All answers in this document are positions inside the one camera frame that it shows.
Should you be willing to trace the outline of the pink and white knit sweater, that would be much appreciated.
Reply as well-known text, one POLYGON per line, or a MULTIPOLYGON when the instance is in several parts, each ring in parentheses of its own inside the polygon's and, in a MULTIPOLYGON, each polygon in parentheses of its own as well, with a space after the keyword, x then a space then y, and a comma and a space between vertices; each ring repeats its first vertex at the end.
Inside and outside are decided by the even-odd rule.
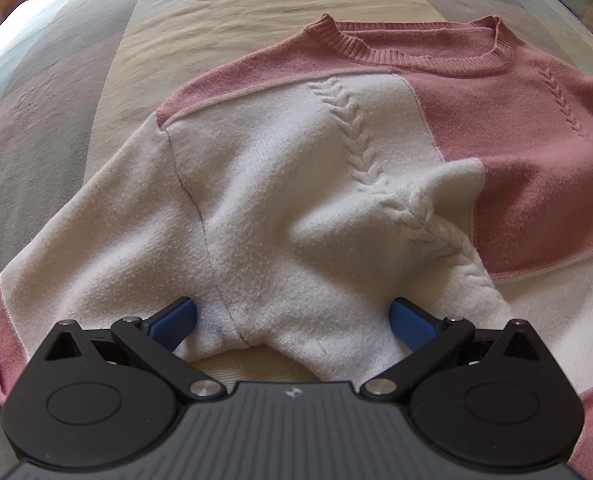
POLYGON ((302 32, 168 98, 0 274, 0 401, 60 318, 189 296, 188 360, 264 344, 365 382, 407 297, 527 318, 582 393, 593 479, 593 76, 469 23, 302 32))

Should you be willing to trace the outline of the patchwork pastel bed sheet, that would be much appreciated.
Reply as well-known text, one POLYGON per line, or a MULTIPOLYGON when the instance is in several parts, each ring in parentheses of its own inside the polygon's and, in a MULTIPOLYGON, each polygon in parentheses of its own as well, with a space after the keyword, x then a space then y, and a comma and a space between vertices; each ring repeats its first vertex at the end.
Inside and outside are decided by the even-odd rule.
MULTIPOLYGON (((558 0, 39 1, 44 12, 0 55, 0 274, 185 84, 323 16, 351 23, 496 16, 530 46, 593 76, 593 34, 558 0)), ((182 349, 196 334, 178 356, 227 385, 321 379, 264 344, 188 360, 182 349)), ((0 422, 0 477, 15 460, 0 422)))

